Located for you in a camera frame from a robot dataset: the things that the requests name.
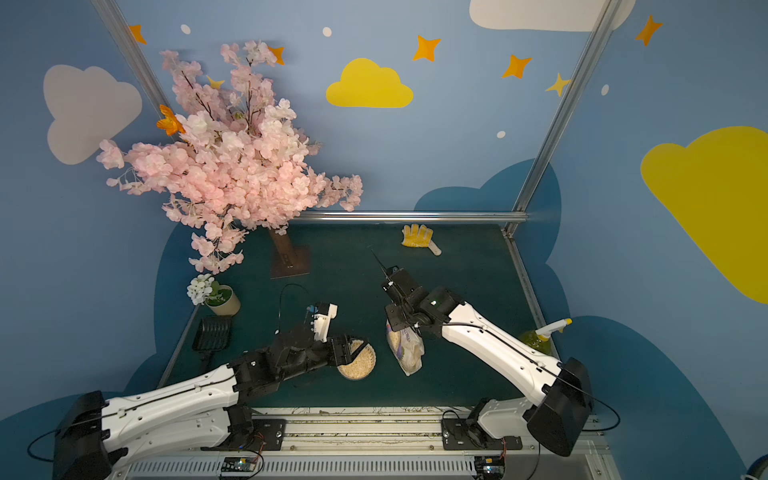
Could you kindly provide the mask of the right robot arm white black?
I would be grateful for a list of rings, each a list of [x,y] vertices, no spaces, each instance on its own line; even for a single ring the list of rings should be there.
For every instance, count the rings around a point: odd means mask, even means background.
[[[589,373],[575,358],[565,362],[536,350],[484,318],[454,292],[427,291],[405,269],[382,269],[381,284],[392,303],[385,307],[393,330],[428,331],[458,345],[511,382],[521,398],[483,399],[463,420],[464,435],[482,449],[525,428],[543,448],[568,457],[594,405]]]

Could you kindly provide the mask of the instant oats bag white purple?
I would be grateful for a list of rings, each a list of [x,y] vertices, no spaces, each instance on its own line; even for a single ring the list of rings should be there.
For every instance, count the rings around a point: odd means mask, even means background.
[[[386,336],[390,350],[406,376],[411,376],[422,368],[424,343],[412,327],[395,331],[390,323],[387,323]]]

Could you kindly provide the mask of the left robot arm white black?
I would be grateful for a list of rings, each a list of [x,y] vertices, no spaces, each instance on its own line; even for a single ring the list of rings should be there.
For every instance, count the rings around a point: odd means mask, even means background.
[[[258,450],[250,402],[285,380],[349,365],[368,344],[349,335],[319,339],[301,325],[184,382],[111,399],[100,391],[84,394],[52,432],[52,476],[105,479],[145,457],[194,448]]]

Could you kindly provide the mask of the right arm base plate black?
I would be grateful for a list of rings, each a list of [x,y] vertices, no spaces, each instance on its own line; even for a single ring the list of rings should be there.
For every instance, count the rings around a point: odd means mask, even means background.
[[[479,424],[479,414],[490,402],[483,398],[471,410],[467,417],[461,417],[455,410],[448,409],[441,415],[441,432],[445,450],[505,450],[523,449],[520,436],[508,436],[500,439],[491,437]]]

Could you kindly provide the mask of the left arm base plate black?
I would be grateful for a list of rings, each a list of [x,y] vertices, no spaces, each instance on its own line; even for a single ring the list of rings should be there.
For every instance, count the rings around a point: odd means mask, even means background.
[[[253,410],[247,406],[228,407],[226,412],[230,421],[228,436],[216,446],[203,447],[204,451],[247,450],[263,453],[281,450],[287,425],[285,419],[254,416]]]

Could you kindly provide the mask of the white woven breakfast bowl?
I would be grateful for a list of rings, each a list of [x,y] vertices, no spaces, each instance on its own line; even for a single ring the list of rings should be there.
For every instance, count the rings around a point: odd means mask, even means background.
[[[350,364],[338,366],[337,370],[348,380],[362,380],[372,373],[375,364],[375,350],[367,344]]]

